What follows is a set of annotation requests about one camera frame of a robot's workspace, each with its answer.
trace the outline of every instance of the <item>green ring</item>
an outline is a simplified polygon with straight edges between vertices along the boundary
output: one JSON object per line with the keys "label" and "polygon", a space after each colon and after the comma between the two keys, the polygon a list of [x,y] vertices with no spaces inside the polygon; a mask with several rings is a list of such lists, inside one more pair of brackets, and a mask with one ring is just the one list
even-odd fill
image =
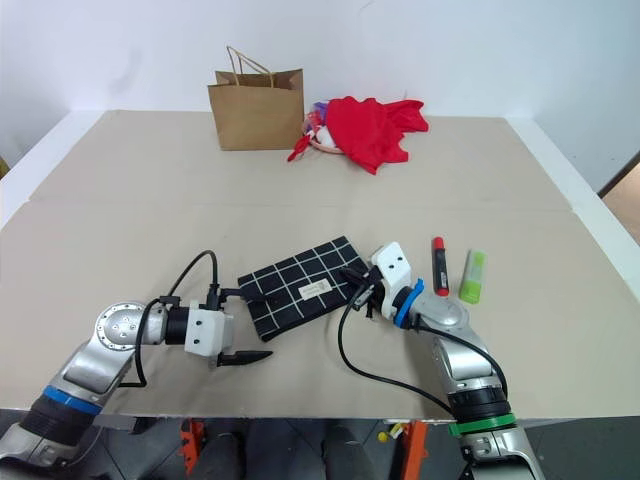
{"label": "green ring", "polygon": [[516,416],[513,413],[507,413],[500,417],[485,418],[475,422],[452,423],[449,425],[449,433],[454,437],[459,437],[465,433],[473,433],[483,430],[491,430],[493,428],[504,427],[516,423]]}

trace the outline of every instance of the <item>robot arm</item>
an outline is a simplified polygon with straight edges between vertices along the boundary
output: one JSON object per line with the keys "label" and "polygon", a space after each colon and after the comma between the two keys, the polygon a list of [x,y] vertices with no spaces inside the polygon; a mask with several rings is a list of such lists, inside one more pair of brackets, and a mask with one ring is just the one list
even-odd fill
{"label": "robot arm", "polygon": [[211,294],[210,289],[207,305],[192,301],[182,307],[179,297],[163,297],[146,306],[117,303],[100,313],[91,338],[54,375],[26,417],[0,438],[0,460],[10,457],[54,467],[74,458],[82,435],[131,367],[137,343],[182,344],[186,352],[208,357],[216,366],[243,365],[269,356],[270,351],[226,353],[233,341],[233,317],[219,305],[237,292],[223,289],[218,296],[217,285],[212,287],[216,291]]}
{"label": "robot arm", "polygon": [[395,242],[378,250],[372,263],[382,277],[375,302],[382,315],[399,328],[427,332],[421,334],[431,344],[456,420],[450,431],[459,438],[462,455],[469,462],[463,478],[543,480],[526,433],[511,413],[501,371],[477,352],[488,353],[469,325],[467,310],[424,292],[422,280],[412,288],[411,267]]}

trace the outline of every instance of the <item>blue ring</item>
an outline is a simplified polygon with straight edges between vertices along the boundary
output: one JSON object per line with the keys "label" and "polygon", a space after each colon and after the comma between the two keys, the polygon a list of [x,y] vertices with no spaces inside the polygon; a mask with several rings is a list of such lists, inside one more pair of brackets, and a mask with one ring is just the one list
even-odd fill
{"label": "blue ring", "polygon": [[47,385],[42,394],[55,402],[62,403],[67,407],[74,408],[90,415],[98,415],[102,411],[102,407],[94,403],[89,403],[79,398],[72,397],[68,393],[58,390],[51,385]]}
{"label": "blue ring", "polygon": [[411,308],[411,305],[413,304],[415,299],[418,298],[418,295],[420,295],[423,291],[424,281],[419,278],[416,282],[416,286],[413,287],[413,290],[411,290],[411,293],[407,296],[407,299],[402,304],[402,307],[400,307],[400,310],[398,310],[398,313],[396,313],[396,318],[393,320],[393,323],[396,327],[402,328],[402,321],[407,315],[409,308]]}

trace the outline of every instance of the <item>cardboard sheet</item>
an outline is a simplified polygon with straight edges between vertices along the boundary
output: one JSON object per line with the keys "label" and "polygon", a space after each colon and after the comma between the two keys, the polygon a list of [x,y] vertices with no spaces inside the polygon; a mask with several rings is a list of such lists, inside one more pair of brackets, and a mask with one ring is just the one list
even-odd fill
{"label": "cardboard sheet", "polygon": [[[164,293],[202,249],[235,286],[327,238],[344,234],[362,255],[397,240],[429,284],[430,239],[442,235],[454,294],[466,250],[488,254],[482,300],[468,308],[518,417],[640,414],[640,306],[588,231],[503,120],[430,123],[405,140],[408,164],[372,177],[316,152],[289,165],[285,152],[221,152],[206,114],[108,113],[0,232],[0,407],[27,408],[103,308]],[[203,262],[183,298],[203,298],[208,276]],[[246,306],[230,311],[235,346],[261,348]],[[209,371],[181,347],[144,347],[150,386],[119,391],[106,411],[447,418],[346,369],[339,315],[275,338],[274,355],[246,367]],[[442,395],[413,332],[360,312],[345,347],[366,370]]]}

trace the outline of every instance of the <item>red fabric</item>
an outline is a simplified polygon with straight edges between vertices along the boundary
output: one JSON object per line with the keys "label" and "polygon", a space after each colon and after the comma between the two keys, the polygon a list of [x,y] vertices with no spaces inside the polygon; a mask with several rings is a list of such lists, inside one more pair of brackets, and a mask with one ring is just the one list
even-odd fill
{"label": "red fabric", "polygon": [[426,132],[420,115],[424,103],[402,100],[383,105],[375,98],[358,102],[353,97],[334,99],[327,109],[327,127],[333,141],[351,160],[376,174],[383,163],[409,160],[398,142],[403,132]]}
{"label": "red fabric", "polygon": [[311,143],[311,135],[305,134],[302,137],[300,137],[300,139],[296,142],[295,146],[293,147],[293,152],[291,152],[291,154],[287,157],[287,162],[290,162],[291,160],[296,158],[299,154],[304,152],[310,143]]}

